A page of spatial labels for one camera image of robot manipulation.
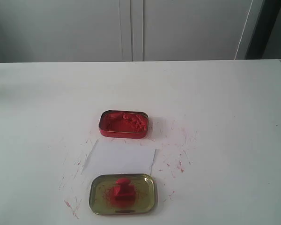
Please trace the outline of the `gold tin lid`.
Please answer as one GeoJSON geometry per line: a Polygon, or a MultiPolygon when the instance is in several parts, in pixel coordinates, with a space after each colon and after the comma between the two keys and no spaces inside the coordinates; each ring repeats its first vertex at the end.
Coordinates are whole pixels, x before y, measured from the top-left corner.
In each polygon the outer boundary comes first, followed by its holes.
{"type": "Polygon", "coordinates": [[[143,173],[108,174],[95,178],[90,186],[89,207],[98,215],[133,215],[150,212],[156,204],[157,192],[153,178],[143,173]],[[135,199],[116,201],[113,190],[116,181],[128,178],[135,187],[135,199]]]}

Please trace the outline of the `dark post at right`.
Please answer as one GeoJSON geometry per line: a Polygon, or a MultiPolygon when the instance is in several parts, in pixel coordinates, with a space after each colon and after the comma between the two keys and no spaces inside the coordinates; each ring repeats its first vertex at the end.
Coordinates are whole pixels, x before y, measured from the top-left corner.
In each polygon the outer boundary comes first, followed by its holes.
{"type": "Polygon", "coordinates": [[[245,54],[246,60],[262,58],[281,8],[281,0],[264,0],[245,54]]]}

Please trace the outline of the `white paper sheet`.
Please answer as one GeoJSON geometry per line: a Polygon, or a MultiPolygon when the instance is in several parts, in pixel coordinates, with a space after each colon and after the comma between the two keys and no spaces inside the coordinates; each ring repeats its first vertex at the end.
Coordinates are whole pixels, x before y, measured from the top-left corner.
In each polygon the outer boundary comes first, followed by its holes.
{"type": "Polygon", "coordinates": [[[129,143],[97,140],[87,156],[82,174],[97,177],[108,174],[151,174],[156,149],[129,143]]]}

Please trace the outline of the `red stamp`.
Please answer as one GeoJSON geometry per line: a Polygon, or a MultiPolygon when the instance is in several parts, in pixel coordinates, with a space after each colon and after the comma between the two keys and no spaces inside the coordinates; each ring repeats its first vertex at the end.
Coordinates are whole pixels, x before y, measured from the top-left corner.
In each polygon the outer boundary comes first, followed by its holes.
{"type": "Polygon", "coordinates": [[[132,201],[135,199],[135,187],[128,178],[121,178],[116,181],[113,194],[116,201],[132,201]]]}

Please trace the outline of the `white cabinet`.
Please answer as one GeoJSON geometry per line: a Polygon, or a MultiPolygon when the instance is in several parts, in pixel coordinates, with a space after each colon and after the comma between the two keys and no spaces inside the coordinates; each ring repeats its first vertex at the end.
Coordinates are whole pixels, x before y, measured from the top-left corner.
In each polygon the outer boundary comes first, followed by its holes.
{"type": "Polygon", "coordinates": [[[261,0],[0,0],[0,62],[244,59],[261,0]]]}

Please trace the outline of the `red ink paste tin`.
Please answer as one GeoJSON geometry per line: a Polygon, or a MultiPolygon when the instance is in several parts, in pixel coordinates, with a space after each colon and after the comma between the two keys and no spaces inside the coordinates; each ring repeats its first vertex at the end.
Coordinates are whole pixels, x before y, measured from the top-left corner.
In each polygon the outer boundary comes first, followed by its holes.
{"type": "Polygon", "coordinates": [[[98,128],[105,137],[141,139],[147,135],[148,124],[144,112],[107,110],[102,113],[98,128]]]}

